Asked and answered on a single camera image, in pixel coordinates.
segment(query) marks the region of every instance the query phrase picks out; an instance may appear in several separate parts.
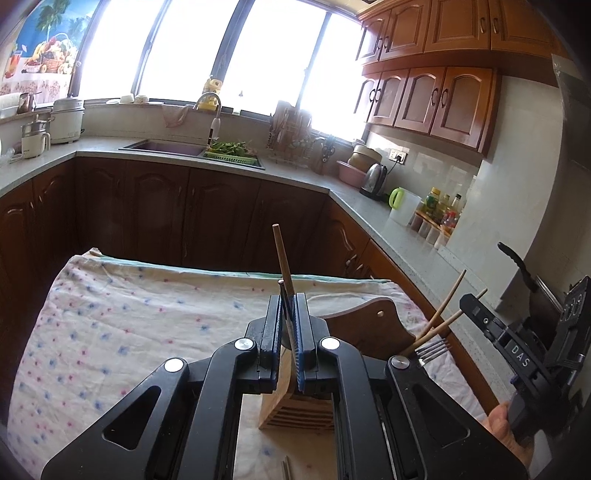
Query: green basket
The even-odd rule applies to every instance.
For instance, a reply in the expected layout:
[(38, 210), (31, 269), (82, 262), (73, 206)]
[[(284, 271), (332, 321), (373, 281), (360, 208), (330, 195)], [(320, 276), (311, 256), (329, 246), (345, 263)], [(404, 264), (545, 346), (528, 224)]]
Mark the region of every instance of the green basket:
[(205, 152), (205, 158), (212, 158), (214, 160), (231, 161), (234, 163), (241, 163), (242, 165), (256, 165), (258, 160), (256, 157), (235, 157), (234, 155), (224, 155), (223, 153)]

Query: upper wall cabinet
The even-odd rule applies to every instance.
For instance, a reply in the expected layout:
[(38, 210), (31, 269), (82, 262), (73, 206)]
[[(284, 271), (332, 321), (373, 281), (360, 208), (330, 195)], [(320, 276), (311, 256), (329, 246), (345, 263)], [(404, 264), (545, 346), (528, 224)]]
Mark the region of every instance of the upper wall cabinet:
[(433, 0), (425, 51), (490, 48), (487, 0)]
[(511, 50), (550, 57), (561, 45), (527, 0), (488, 0), (493, 50)]
[(363, 22), (357, 60), (362, 63), (379, 60), (384, 45), (383, 35), (388, 22), (388, 14), (389, 12), (384, 12)]
[(389, 125), (396, 120), (396, 114), (406, 86), (408, 70), (382, 72), (369, 122), (372, 124)]
[(448, 67), (431, 135), (478, 148), (492, 79), (489, 69)]
[(423, 52), (430, 5), (431, 0), (411, 0), (390, 10), (380, 60)]
[(359, 89), (359, 97), (357, 98), (354, 111), (355, 115), (361, 122), (368, 121), (369, 114), (374, 106), (378, 83), (381, 76), (381, 73), (370, 73), (364, 75), (361, 79), (361, 88)]
[(396, 127), (429, 133), (441, 95), (444, 74), (445, 67), (410, 71), (402, 104), (396, 117)]

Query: stainless steel kettle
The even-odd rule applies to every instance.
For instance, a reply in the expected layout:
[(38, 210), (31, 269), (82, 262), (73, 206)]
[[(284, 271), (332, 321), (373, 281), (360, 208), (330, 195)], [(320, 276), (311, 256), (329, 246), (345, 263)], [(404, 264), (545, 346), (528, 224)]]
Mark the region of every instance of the stainless steel kettle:
[(384, 181), (386, 180), (386, 175), (388, 174), (388, 169), (380, 164), (376, 163), (372, 165), (368, 172), (365, 174), (365, 178), (363, 180), (363, 186), (359, 190), (362, 195), (369, 197), (373, 200), (379, 199), (379, 191), (382, 189), (384, 185)]

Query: faucet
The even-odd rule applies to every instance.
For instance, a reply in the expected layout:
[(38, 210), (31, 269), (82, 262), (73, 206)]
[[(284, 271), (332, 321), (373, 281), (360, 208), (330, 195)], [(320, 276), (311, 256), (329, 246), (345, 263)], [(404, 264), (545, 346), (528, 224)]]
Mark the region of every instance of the faucet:
[(220, 120), (220, 112), (222, 111), (222, 99), (220, 96), (215, 92), (205, 92), (197, 99), (195, 105), (193, 105), (193, 110), (197, 110), (197, 106), (199, 102), (208, 96), (213, 96), (217, 99), (217, 108), (216, 108), (216, 117), (213, 119), (212, 126), (209, 129), (209, 138), (207, 139), (207, 146), (211, 147), (212, 139), (217, 139), (218, 133), (220, 131), (220, 126), (222, 121)]

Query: electrical outlet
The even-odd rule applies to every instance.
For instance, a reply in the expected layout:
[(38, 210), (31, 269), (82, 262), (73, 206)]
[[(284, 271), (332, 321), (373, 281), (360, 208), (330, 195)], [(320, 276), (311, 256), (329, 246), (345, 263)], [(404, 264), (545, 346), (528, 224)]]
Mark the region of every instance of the electrical outlet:
[(406, 161), (406, 152), (402, 152), (400, 150), (394, 150), (392, 148), (392, 149), (390, 149), (390, 155), (388, 158), (396, 163), (400, 163), (401, 165), (404, 165), (404, 162)]

